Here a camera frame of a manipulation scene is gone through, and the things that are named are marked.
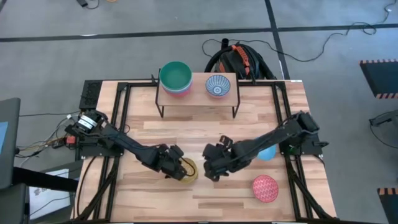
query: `wire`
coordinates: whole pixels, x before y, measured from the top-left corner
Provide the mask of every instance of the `wire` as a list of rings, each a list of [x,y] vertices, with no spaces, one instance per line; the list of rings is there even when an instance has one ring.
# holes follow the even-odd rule
[[[369,128],[371,129],[371,132],[372,132],[373,136],[374,136],[377,140],[379,140],[381,143],[383,143],[383,144],[386,145],[386,146],[393,147],[394,149],[398,149],[398,146],[390,145],[390,144],[388,144],[388,143],[385,143],[383,140],[381,140],[381,139],[374,133],[371,124],[369,124]]]
[[[100,0],[97,0],[97,5],[95,7],[88,7],[86,6],[87,9],[96,9],[98,8],[98,6],[100,6]]]
[[[182,161],[184,161],[186,164],[188,164],[188,165],[192,168],[192,170],[193,170],[193,174],[186,174],[186,175],[189,176],[189,177],[193,177],[193,176],[195,175],[195,173],[196,173],[196,170],[195,170],[194,166],[193,166],[191,163],[187,162],[183,157],[181,157],[181,159],[182,159]]]
[[[55,132],[55,137],[56,137],[57,139],[61,139],[60,137],[58,137],[58,131],[59,131],[59,128],[58,128],[57,131]]]
[[[68,171],[68,172],[64,172],[64,173],[61,173],[61,174],[57,174],[56,176],[60,176],[60,175],[62,175],[62,174],[67,174],[67,173],[71,173],[71,172],[74,172],[74,171],[76,171],[76,170],[78,170],[78,169],[81,169],[81,167],[78,167],[78,168],[76,168],[76,169],[70,170],[70,171]],[[43,209],[44,207],[46,207],[47,205],[49,205],[50,203],[52,203],[52,202],[54,202],[54,201],[63,200],[63,199],[66,199],[66,198],[70,198],[70,195],[67,196],[67,197],[64,197],[64,198],[58,198],[58,199],[53,199],[53,200],[49,201],[48,203],[46,203],[45,205],[43,205],[43,207],[37,209],[35,212],[31,213],[29,216],[32,216],[33,214],[35,214],[36,212],[40,211],[41,209]],[[74,205],[74,204],[72,205],[72,209],[73,209],[73,217],[75,217],[75,205]]]
[[[50,136],[49,136],[46,140],[44,140],[44,141],[45,141],[45,142],[49,141],[49,140],[52,138],[52,136],[55,134],[55,132],[58,130],[58,128],[61,126],[61,124],[63,124],[63,122],[65,122],[66,120],[68,120],[68,118],[63,118],[63,119],[57,124],[57,128],[55,128],[55,130],[50,134]],[[29,156],[26,156],[27,158],[21,162],[21,164],[19,165],[19,167],[22,168],[22,166],[23,166],[30,158],[32,158],[32,157],[38,155],[39,153],[41,153],[42,151],[44,151],[44,149],[48,148],[48,146],[49,146],[49,145],[47,145],[47,144],[43,144],[43,145],[41,145],[40,147],[38,147],[38,148],[36,149],[35,152],[33,152],[33,153],[32,153],[31,155],[29,155]]]
[[[57,200],[64,200],[66,198],[70,198],[70,195],[64,198],[58,198],[58,199],[53,199],[51,201],[49,201],[48,203],[46,203],[45,205],[43,205],[41,208],[37,209],[36,211],[34,211],[33,213],[31,213],[29,216],[31,217],[33,214],[35,214],[36,212],[40,211],[41,209],[43,209],[44,207],[46,207],[47,205],[49,205],[51,202],[57,201]]]
[[[57,138],[57,139],[54,139],[54,140],[50,140],[50,141],[47,141],[47,142],[44,142],[44,144],[41,144],[41,145],[36,145],[36,146],[29,146],[29,147],[26,147],[26,148],[23,148],[23,149],[20,149],[20,151],[29,151],[29,150],[32,150],[32,149],[35,149],[35,148],[37,148],[37,147],[42,147],[42,146],[49,146],[51,143],[53,143],[53,142],[55,142],[55,141],[58,141],[58,140],[61,140],[62,138]]]
[[[29,116],[43,116],[43,115],[70,115],[70,114],[74,114],[80,112],[80,110],[78,111],[73,111],[73,112],[69,112],[69,113],[40,113],[40,114],[24,114],[24,115],[19,115],[20,118],[23,117],[29,117]]]
[[[129,128],[129,130],[128,131],[126,131],[126,132],[124,132],[124,134],[127,134],[127,133],[129,133],[130,132],[130,130],[131,130],[131,127],[130,127],[130,125],[128,125],[128,124],[125,124],[124,126],[127,126],[128,128]]]
[[[37,141],[37,142],[33,142],[32,144],[30,144],[28,146],[17,146],[17,147],[20,148],[20,149],[21,148],[26,149],[26,148],[32,147],[34,144],[42,143],[42,142],[45,142],[45,141]]]
[[[94,156],[94,157],[91,159],[91,161],[88,163],[87,168],[86,168],[86,170],[85,170],[85,173],[83,174],[83,178],[81,179],[81,184],[80,184],[80,188],[79,188],[79,194],[77,195],[77,208],[76,208],[77,216],[80,216],[79,204],[80,204],[81,190],[82,190],[82,188],[83,188],[83,184],[84,184],[84,181],[85,181],[85,178],[86,178],[87,171],[88,171],[88,169],[90,168],[91,164],[94,162],[95,158],[96,158],[96,156]]]
[[[384,19],[383,19],[382,21],[376,22],[376,23],[373,24],[373,25],[376,25],[376,24],[383,24],[384,22],[386,22],[386,21],[387,21],[387,18],[388,18],[389,15],[390,15],[390,9],[388,9],[388,7],[393,6],[393,5],[395,5],[395,4],[397,4],[397,0],[394,0],[393,3],[390,3],[390,4],[386,5],[386,6],[384,7],[384,12],[385,12]],[[326,46],[326,44],[328,43],[328,41],[330,40],[331,37],[333,37],[334,35],[347,36],[348,33],[350,32],[350,30],[353,28],[353,26],[358,25],[358,24],[363,25],[362,28],[361,28],[361,30],[362,30],[362,32],[364,32],[364,33],[367,34],[367,35],[374,35],[374,34],[376,34],[376,32],[377,32],[376,28],[375,28],[373,25],[368,24],[367,22],[354,22],[354,23],[352,23],[352,24],[348,27],[348,29],[347,29],[347,31],[346,31],[345,33],[334,32],[334,33],[330,34],[330,35],[326,38],[326,41],[324,41],[324,43],[323,43],[323,45],[322,45],[322,50],[321,50],[321,52],[320,52],[316,57],[310,58],[310,59],[298,59],[297,57],[294,57],[294,56],[291,55],[291,54],[284,53],[284,52],[281,52],[281,51],[279,51],[279,50],[276,50],[276,49],[274,49],[274,48],[271,46],[270,43],[268,43],[268,42],[266,42],[266,41],[264,41],[264,40],[237,40],[237,39],[230,39],[230,41],[247,42],[247,43],[251,43],[251,42],[262,42],[262,43],[267,44],[271,50],[273,50],[273,51],[275,51],[275,52],[277,52],[277,53],[279,53],[279,54],[286,55],[286,56],[288,56],[288,57],[290,57],[290,58],[292,58],[292,59],[294,59],[294,60],[296,60],[296,61],[298,61],[298,62],[312,62],[312,61],[315,61],[316,59],[318,59],[319,57],[321,57],[321,56],[323,55],[323,53],[325,52],[325,46]],[[209,55],[209,54],[207,54],[207,53],[205,52],[205,48],[204,48],[204,45],[205,45],[208,41],[210,41],[210,40],[213,40],[213,41],[218,42],[218,43],[221,43],[221,41],[215,40],[215,39],[208,39],[208,40],[204,41],[204,43],[202,43],[202,45],[201,45],[201,50],[202,50],[203,54],[205,54],[206,56],[212,57],[211,55]]]
[[[319,161],[321,161],[323,166],[325,166],[325,161],[323,161],[323,159],[321,157],[319,157],[318,155],[313,155],[313,156],[315,156],[317,159],[319,159]]]

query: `white paper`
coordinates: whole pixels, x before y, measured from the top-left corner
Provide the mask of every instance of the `white paper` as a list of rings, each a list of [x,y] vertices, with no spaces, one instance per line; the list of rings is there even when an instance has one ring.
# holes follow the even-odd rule
[[[59,177],[68,178],[69,177],[68,171],[69,169],[62,169],[62,170],[47,172],[46,174],[58,175]],[[31,215],[30,219],[33,220],[35,218],[42,217],[43,215],[52,213],[54,211],[60,210],[61,208],[69,206],[70,205],[69,196],[70,196],[69,192],[43,189],[40,187],[29,187],[30,214],[33,214],[38,209],[42,208],[45,204],[49,203],[51,200],[58,198],[65,198],[63,200],[55,200],[49,203],[44,208],[40,209],[40,211]]]

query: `gray floor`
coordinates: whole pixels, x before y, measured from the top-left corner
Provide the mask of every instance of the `gray floor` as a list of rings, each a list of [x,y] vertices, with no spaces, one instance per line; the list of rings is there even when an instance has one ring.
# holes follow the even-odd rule
[[[99,8],[89,11],[74,0],[8,0],[0,12],[0,37],[270,27],[266,5],[260,0],[100,2]],[[279,27],[377,22],[389,2],[271,1]],[[391,8],[387,23],[398,22],[397,7]],[[281,32],[280,39],[285,52],[306,59],[319,53],[330,33]],[[326,172],[337,214],[344,220],[387,223],[376,189],[397,187],[398,150],[371,135],[368,119],[396,109],[397,102],[373,97],[358,61],[396,58],[397,35],[397,29],[379,29],[373,36],[354,30],[348,37],[332,37],[325,54],[314,62],[286,58],[291,79],[304,81],[320,137],[331,143],[324,150]],[[202,42],[223,37],[260,39],[274,46],[270,32],[0,43],[0,100],[21,98],[21,114],[75,111],[84,80],[146,78],[172,60],[182,60],[200,72],[209,59],[201,52]],[[277,54],[264,44],[251,46],[282,78]],[[205,50],[213,54],[219,47],[209,42]],[[62,118],[21,118],[18,144],[46,138]],[[390,124],[376,133],[398,145]],[[72,160],[68,149],[47,149],[25,167],[43,170]]]

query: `teal bowl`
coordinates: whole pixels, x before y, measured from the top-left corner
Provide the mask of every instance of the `teal bowl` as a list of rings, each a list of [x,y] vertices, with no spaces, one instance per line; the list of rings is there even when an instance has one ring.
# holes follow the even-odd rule
[[[184,91],[192,82],[192,72],[182,62],[169,62],[160,70],[160,83],[173,93]]]

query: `patterned bowl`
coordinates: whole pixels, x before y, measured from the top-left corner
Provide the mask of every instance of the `patterned bowl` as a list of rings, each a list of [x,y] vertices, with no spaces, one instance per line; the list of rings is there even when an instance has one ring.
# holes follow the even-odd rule
[[[225,96],[230,89],[231,84],[223,75],[212,75],[206,81],[207,92],[215,98],[221,98]]]

